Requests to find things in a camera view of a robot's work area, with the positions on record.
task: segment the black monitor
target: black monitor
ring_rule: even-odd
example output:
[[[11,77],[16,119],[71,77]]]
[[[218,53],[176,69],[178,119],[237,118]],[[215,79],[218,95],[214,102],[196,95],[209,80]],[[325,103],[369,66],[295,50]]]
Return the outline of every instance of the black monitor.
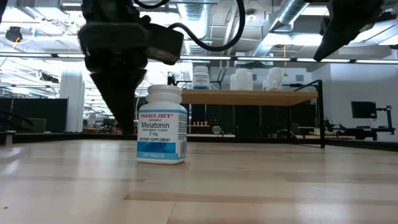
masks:
[[[351,102],[353,118],[377,118],[375,102]]]
[[[103,121],[104,126],[112,126],[115,123],[115,119],[105,118]]]

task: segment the supplement bottle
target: supplement bottle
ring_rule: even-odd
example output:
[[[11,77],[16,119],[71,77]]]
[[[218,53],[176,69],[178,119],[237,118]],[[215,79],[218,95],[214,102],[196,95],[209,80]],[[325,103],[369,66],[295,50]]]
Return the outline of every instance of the supplement bottle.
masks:
[[[210,76],[206,66],[196,66],[193,68],[193,89],[208,90],[210,86]]]
[[[178,164],[187,153],[187,110],[181,89],[172,85],[148,88],[148,104],[138,111],[137,160]]]

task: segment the black metal pole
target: black metal pole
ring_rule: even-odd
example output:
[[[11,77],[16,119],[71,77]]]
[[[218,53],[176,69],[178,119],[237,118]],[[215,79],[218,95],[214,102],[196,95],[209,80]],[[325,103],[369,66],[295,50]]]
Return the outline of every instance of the black metal pole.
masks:
[[[290,106],[287,107],[287,141],[290,142],[292,140],[292,137],[290,136],[290,128],[291,128],[291,123],[290,123]]]
[[[319,128],[321,131],[321,149],[325,148],[325,116],[323,114],[323,83],[318,80],[318,114]]]

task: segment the ceiling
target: ceiling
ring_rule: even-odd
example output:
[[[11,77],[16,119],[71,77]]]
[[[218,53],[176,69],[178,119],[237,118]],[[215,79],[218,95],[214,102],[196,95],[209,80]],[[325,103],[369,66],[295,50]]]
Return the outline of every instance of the ceiling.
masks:
[[[15,7],[16,0],[9,0],[8,7],[3,15],[0,25],[0,52],[42,52],[57,54],[78,54],[81,53],[77,32],[85,25],[80,7],[81,1],[67,0],[62,1],[59,6],[58,1],[36,1],[35,7]],[[208,33],[203,38],[206,43],[211,45],[223,45],[225,37],[231,39],[238,29],[238,15],[232,15],[234,1],[231,0],[191,0],[190,2],[207,2],[210,8],[208,18]],[[151,16],[152,22],[167,26],[174,22],[184,22],[181,14],[178,13],[178,0],[171,1],[168,9],[162,8],[156,11],[145,11],[140,9],[141,14]],[[386,1],[384,9],[395,12],[396,1]],[[246,24],[240,41],[229,51],[207,52],[209,55],[236,55],[245,54],[246,56],[261,43],[273,45],[269,56],[275,57],[301,57],[312,58],[317,45],[319,44],[318,35],[320,23],[323,16],[328,15],[327,8],[321,4],[311,4],[303,11],[295,21],[292,32],[276,33],[264,36],[264,25],[266,19],[273,12],[277,13],[280,8],[281,0],[245,0],[246,12],[252,15],[246,18]],[[363,32],[350,44],[335,52],[329,58],[385,58],[391,54],[388,45],[398,44],[398,20],[381,22]],[[21,27],[23,40],[19,44],[14,44],[5,38],[6,31],[10,26]],[[51,85],[52,88],[24,88],[15,89],[2,88],[3,94],[15,95],[24,94],[30,96],[46,96],[55,98],[59,94],[59,84],[48,83],[40,78],[40,74],[50,75],[58,80],[61,79],[62,68],[71,62],[65,60],[34,60],[25,58],[1,58],[0,57],[0,85],[7,83],[16,85]],[[143,90],[138,89],[137,94],[146,95],[146,87],[156,83],[166,82],[169,73],[176,75],[178,80],[191,80],[192,67],[198,62],[178,63],[173,67],[161,63],[152,63],[148,68],[146,81],[141,85]],[[307,68],[311,71],[316,65],[313,63],[295,63],[296,67]],[[105,112],[104,104],[99,92],[95,88],[88,71],[85,71],[86,80],[86,101],[87,111],[94,111],[94,105],[99,105]]]

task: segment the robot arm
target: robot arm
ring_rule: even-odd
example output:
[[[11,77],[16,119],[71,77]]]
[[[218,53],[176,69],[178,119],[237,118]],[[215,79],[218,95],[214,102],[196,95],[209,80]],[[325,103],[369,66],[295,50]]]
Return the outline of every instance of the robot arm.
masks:
[[[7,0],[3,0],[0,2],[0,24],[1,24],[2,15],[4,14],[4,11],[6,10],[6,6],[7,6]]]

